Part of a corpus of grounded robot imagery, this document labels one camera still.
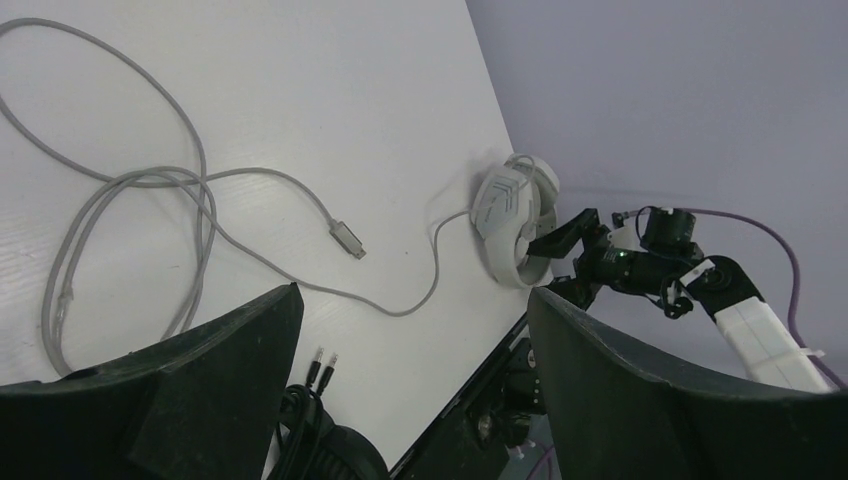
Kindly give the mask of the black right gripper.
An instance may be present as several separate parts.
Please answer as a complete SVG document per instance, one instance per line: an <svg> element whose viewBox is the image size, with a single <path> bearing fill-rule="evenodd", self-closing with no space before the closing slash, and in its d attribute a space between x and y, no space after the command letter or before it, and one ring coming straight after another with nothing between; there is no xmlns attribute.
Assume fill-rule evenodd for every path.
<svg viewBox="0 0 848 480"><path fill-rule="evenodd" d="M582 311L595 302L601 287L635 295L632 269L636 251L613 245L610 230L600 226L598 211L584 209L564 225L533 240L527 250L530 257L564 259L578 244L583 252L575 261L576 276L555 277L546 288Z"/></svg>

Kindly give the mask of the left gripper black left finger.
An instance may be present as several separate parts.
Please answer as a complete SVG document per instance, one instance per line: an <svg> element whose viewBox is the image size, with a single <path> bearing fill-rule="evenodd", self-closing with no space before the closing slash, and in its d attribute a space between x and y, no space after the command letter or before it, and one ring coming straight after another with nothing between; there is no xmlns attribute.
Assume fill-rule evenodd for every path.
<svg viewBox="0 0 848 480"><path fill-rule="evenodd" d="M1 389L5 479L258 479L304 312L282 285L168 340Z"/></svg>

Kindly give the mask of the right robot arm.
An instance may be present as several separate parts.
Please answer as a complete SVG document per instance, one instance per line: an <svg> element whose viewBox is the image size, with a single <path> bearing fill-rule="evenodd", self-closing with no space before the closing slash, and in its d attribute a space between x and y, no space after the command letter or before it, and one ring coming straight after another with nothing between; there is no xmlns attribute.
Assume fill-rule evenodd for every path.
<svg viewBox="0 0 848 480"><path fill-rule="evenodd" d="M738 262L708 256L693 241L697 213L646 206L616 212L613 224L606 226L596 210L586 209L530 242L528 254L563 259L582 245L574 275L557 277L547 286L582 310L592 305L603 287L644 297L669 319L699 305L740 358L749 379L811 393L844 388L825 366L822 351L807 347L797 329L800 269L789 244L770 227L744 220L774 238L789 258L792 290L787 319L781 321Z"/></svg>

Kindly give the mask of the black headphones with blue band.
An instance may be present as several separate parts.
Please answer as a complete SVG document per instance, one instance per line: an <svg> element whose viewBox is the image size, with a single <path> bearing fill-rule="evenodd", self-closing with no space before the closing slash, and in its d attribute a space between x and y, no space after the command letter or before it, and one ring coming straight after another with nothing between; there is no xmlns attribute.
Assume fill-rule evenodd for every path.
<svg viewBox="0 0 848 480"><path fill-rule="evenodd" d="M358 431L336 423L321 398L304 385L283 394L273 429L277 457L270 479L388 479L376 447Z"/></svg>

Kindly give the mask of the grey white headphones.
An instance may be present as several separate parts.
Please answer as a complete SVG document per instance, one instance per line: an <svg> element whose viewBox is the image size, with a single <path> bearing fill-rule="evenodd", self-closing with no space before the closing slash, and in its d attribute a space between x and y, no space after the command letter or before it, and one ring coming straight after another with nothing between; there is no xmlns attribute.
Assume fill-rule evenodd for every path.
<svg viewBox="0 0 848 480"><path fill-rule="evenodd" d="M550 260L529 253L530 243L557 228L558 176L543 160L515 153L483 180L470 212L495 280L515 289L531 288L549 270Z"/></svg>

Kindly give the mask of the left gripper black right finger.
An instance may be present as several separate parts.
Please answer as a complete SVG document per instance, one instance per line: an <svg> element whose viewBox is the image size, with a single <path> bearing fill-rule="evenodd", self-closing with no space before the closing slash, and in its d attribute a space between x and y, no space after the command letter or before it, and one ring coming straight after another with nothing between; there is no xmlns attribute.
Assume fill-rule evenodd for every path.
<svg viewBox="0 0 848 480"><path fill-rule="evenodd" d="M726 375L593 318L546 288L527 322L567 479L843 479L847 395Z"/></svg>

